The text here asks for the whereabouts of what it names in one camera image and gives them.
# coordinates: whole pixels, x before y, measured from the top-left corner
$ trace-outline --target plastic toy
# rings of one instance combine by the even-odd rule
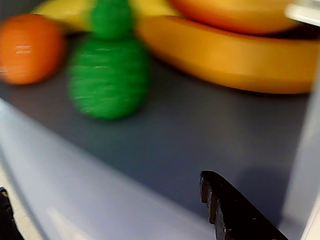
[[[242,34],[263,35],[298,25],[286,18],[294,0],[168,0],[194,21]]]
[[[96,32],[73,58],[70,98],[85,115],[118,119],[145,102],[149,59],[133,35],[127,0],[98,0],[91,18]]]
[[[160,59],[215,84],[272,94],[313,86],[317,40],[246,36],[174,16],[144,18],[137,30]]]
[[[60,26],[43,16],[23,14],[7,19],[0,29],[3,81],[14,85],[51,77],[65,56]]]
[[[91,31],[90,12],[96,0],[47,0],[32,11],[62,24],[66,34]]]
[[[180,16],[167,0],[129,0],[136,18],[150,16]]]

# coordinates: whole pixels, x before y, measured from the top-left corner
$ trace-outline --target green toy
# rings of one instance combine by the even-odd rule
[[[149,59],[133,35],[128,0],[97,0],[91,18],[96,32],[72,59],[70,98],[85,115],[118,119],[145,102]]]

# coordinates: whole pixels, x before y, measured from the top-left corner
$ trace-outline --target gray surface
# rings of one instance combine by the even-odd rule
[[[308,97],[271,96],[207,84],[158,62],[145,108],[102,122],[82,117],[61,73],[43,84],[1,86],[13,106],[109,166],[192,212],[201,170],[217,171],[274,224],[298,145]]]

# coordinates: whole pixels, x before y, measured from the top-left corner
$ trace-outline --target yellow fruit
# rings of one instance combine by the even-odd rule
[[[180,16],[167,0],[129,0],[137,18],[148,16]]]
[[[160,59],[215,84],[272,94],[313,86],[318,40],[247,36],[173,16],[144,18],[137,31]]]
[[[89,15],[95,0],[48,0],[32,11],[62,23],[66,34],[91,31]]]

